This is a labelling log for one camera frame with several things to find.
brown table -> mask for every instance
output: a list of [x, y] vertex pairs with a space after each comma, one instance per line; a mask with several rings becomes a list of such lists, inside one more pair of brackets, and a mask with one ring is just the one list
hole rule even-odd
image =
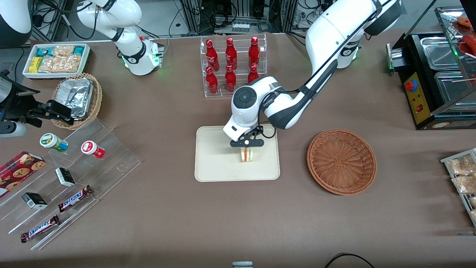
[[[281, 176], [275, 181], [200, 183], [194, 178], [195, 133], [223, 125], [229, 99], [205, 99], [199, 38], [172, 40], [158, 72], [132, 75], [111, 42], [90, 43], [88, 67], [104, 91], [99, 118], [144, 162], [106, 197], [40, 251], [7, 234], [0, 221], [0, 267], [323, 267], [351, 252], [376, 267], [470, 267], [476, 237], [440, 164], [476, 147], [475, 130], [416, 131], [403, 87], [385, 73], [385, 44], [401, 31], [363, 41], [350, 67], [337, 71], [300, 121], [278, 131]], [[310, 76], [303, 46], [268, 34], [268, 73], [287, 89]], [[31, 81], [51, 97], [58, 81]], [[0, 140], [0, 163], [22, 150], [45, 154], [44, 122], [24, 137]], [[373, 185], [356, 196], [325, 191], [306, 164], [310, 140], [343, 128], [375, 152]], [[366, 267], [345, 257], [331, 267]]]

red button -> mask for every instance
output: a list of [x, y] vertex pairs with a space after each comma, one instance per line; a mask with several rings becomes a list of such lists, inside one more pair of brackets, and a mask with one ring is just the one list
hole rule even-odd
[[407, 83], [405, 84], [405, 88], [406, 88], [406, 90], [408, 90], [408, 91], [413, 90], [414, 87], [415, 87], [415, 83], [413, 83], [412, 81], [409, 81], [409, 82], [407, 82]]

acrylic bottle rack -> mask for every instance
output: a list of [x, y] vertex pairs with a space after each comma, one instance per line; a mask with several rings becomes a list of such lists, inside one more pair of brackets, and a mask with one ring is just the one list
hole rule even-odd
[[[233, 38], [233, 43], [237, 50], [238, 57], [238, 68], [234, 70], [237, 77], [237, 84], [235, 90], [240, 86], [248, 84], [248, 74], [249, 74], [249, 64], [248, 64], [248, 51], [251, 45], [251, 37], [258, 37], [258, 47], [259, 47], [259, 66], [257, 73], [260, 77], [265, 77], [268, 73], [267, 67], [267, 45], [266, 45], [266, 35], [265, 34], [245, 34], [245, 35], [231, 35], [231, 36], [221, 36], [213, 35], [206, 38], [200, 39], [200, 58], [202, 64], [202, 76], [203, 76], [203, 89], [205, 92], [205, 97], [230, 97], [233, 95], [233, 92], [227, 90], [225, 74], [227, 60], [225, 57], [225, 50], [227, 49], [227, 38]], [[220, 69], [217, 72], [214, 72], [218, 79], [218, 94], [211, 94], [207, 87], [207, 81], [205, 79], [206, 72], [205, 68], [208, 66], [207, 62], [207, 47], [205, 41], [210, 39], [213, 41], [213, 47], [217, 50], [218, 54], [218, 63]]]

beige tray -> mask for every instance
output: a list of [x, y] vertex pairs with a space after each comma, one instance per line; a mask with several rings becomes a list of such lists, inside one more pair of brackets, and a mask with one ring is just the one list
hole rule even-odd
[[[266, 136], [274, 128], [263, 125]], [[230, 146], [223, 126], [203, 126], [197, 130], [195, 178], [199, 182], [275, 180], [279, 177], [278, 139], [266, 139], [263, 147], [253, 148], [253, 161], [241, 162], [239, 148]]]

sausage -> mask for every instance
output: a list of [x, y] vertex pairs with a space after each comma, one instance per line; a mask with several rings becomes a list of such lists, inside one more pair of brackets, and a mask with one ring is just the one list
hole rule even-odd
[[463, 25], [463, 26], [466, 26], [470, 29], [473, 28], [473, 25], [471, 25], [471, 22], [469, 21], [468, 18], [465, 18], [465, 17], [458, 17], [458, 23]]
[[466, 45], [468, 45], [468, 47], [473, 52], [472, 53], [473, 55], [476, 55], [476, 37], [474, 37], [471, 34], [465, 35], [465, 36], [463, 36], [461, 41], [463, 41], [464, 43], [466, 43]]

